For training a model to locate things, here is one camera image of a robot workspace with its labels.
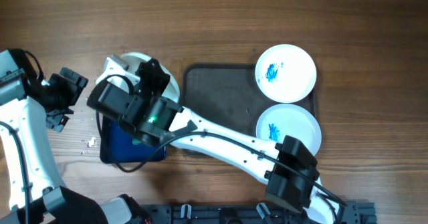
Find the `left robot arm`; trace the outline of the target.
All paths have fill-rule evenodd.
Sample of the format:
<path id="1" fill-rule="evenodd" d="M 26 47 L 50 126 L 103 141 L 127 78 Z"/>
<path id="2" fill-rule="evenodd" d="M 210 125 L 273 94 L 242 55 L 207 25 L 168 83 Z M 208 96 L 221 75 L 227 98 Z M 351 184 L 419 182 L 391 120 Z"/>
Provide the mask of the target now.
<path id="1" fill-rule="evenodd" d="M 144 211 L 128 195 L 104 203 L 66 187 L 47 132 L 61 132 L 88 79 L 62 68 L 44 80 L 35 56 L 1 52 L 1 142 L 10 180 L 10 214 L 2 223 L 129 223 Z"/>

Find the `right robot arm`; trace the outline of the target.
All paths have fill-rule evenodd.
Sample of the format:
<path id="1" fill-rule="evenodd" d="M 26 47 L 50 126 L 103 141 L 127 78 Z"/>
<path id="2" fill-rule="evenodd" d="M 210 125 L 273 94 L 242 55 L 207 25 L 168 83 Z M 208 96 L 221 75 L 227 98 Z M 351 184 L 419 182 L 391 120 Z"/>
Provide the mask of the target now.
<path id="1" fill-rule="evenodd" d="M 257 139 L 210 122 L 191 109 L 162 94 L 171 75 L 156 59 L 142 60 L 134 73 L 126 70 L 120 77 L 134 88 L 136 97 L 148 91 L 149 106 L 127 132 L 157 148 L 172 145 L 222 160 L 249 173 L 266 184 L 267 200 L 290 211 L 307 212 L 317 223 L 339 223 L 338 209 L 345 206 L 319 181 L 317 161 L 304 144 L 287 136 L 283 142 Z"/>

